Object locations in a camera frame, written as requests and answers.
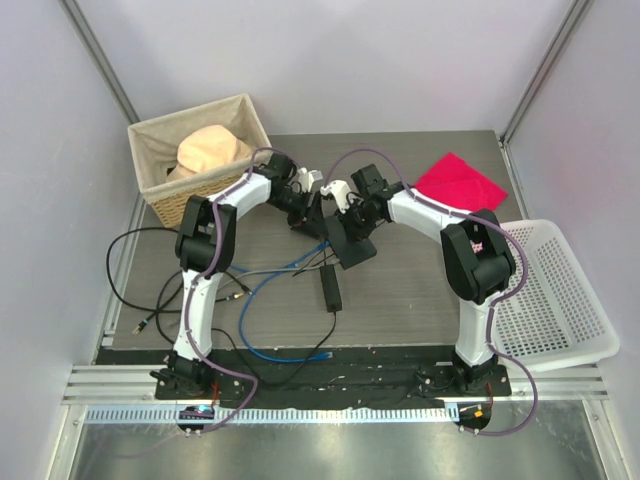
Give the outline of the black network switch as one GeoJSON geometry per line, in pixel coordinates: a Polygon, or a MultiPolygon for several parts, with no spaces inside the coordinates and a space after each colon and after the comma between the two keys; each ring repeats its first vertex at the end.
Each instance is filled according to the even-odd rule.
{"type": "Polygon", "coordinates": [[[377,249],[369,239],[349,240],[344,226],[337,217],[326,217],[325,227],[327,241],[343,270],[353,268],[377,255],[377,249]]]}

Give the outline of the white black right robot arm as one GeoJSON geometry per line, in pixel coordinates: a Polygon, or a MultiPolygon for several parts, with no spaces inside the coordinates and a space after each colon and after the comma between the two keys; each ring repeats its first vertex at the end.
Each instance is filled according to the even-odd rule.
{"type": "Polygon", "coordinates": [[[496,372],[498,355],[488,346],[489,307],[507,289],[516,265],[495,214],[447,206],[399,181],[389,183],[370,164],[321,188],[337,209],[326,219],[328,241],[343,269],[377,254],[369,239],[379,223],[406,225],[436,241],[444,270],[459,298],[459,335],[452,355],[451,380],[457,391],[472,395],[496,372]]]}

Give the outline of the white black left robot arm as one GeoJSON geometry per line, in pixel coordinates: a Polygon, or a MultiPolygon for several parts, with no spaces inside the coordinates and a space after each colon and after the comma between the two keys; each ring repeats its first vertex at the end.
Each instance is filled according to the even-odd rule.
{"type": "Polygon", "coordinates": [[[175,245],[183,279],[180,328],[168,358],[168,371],[190,398],[205,397],[213,385],[211,326],[218,287],[230,267],[237,221],[253,208],[269,204],[297,222],[307,218],[318,170],[297,166],[271,150],[268,162],[250,165],[231,186],[186,203],[175,245]]]}

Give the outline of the black power adapter brick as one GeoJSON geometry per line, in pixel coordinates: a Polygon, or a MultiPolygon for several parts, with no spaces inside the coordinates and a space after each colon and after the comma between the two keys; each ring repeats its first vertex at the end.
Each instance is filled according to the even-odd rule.
{"type": "Polygon", "coordinates": [[[343,306],[335,266],[323,265],[319,271],[327,311],[337,313],[343,306]]]}

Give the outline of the red folded cloth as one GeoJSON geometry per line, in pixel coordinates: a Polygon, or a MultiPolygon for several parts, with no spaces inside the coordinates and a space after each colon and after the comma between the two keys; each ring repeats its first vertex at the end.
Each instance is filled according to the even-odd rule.
{"type": "Polygon", "coordinates": [[[469,211],[495,210],[508,197],[506,190],[452,152],[429,168],[415,188],[440,203],[469,211]]]}

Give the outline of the peach cloth hat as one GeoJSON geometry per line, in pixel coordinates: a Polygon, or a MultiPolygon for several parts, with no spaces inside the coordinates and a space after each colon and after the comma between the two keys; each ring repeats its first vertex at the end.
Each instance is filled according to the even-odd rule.
{"type": "Polygon", "coordinates": [[[172,182],[206,173],[250,157],[253,149],[222,125],[203,127],[178,146],[177,164],[168,173],[172,182]]]}

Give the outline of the wicker basket with liner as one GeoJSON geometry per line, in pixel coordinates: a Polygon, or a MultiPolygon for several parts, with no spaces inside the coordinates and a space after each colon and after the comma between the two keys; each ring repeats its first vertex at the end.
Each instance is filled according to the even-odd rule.
{"type": "Polygon", "coordinates": [[[128,127],[139,191],[165,227],[182,221],[193,195],[219,192],[271,142],[246,93],[128,127]]]}

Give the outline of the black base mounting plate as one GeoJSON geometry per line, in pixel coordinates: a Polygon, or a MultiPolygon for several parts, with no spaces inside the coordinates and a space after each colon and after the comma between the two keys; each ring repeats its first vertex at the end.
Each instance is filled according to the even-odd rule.
{"type": "Polygon", "coordinates": [[[207,385],[174,376],[168,362],[151,376],[158,400],[215,399],[226,407],[248,399],[252,408],[383,408],[511,395],[506,368],[499,363],[484,388],[457,388],[452,383],[453,353],[450,346],[345,347],[327,360],[299,367],[253,360],[241,350],[217,350],[213,358],[225,370],[213,370],[207,385]]]}

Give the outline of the white perforated plastic basket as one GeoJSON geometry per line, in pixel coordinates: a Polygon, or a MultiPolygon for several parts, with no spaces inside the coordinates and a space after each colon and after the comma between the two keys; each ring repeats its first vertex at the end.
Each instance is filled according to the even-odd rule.
{"type": "Polygon", "coordinates": [[[617,354],[619,338],[559,227],[548,220],[520,220],[502,228],[524,250],[528,277],[497,307],[495,346],[531,372],[597,363],[617,354]]]}

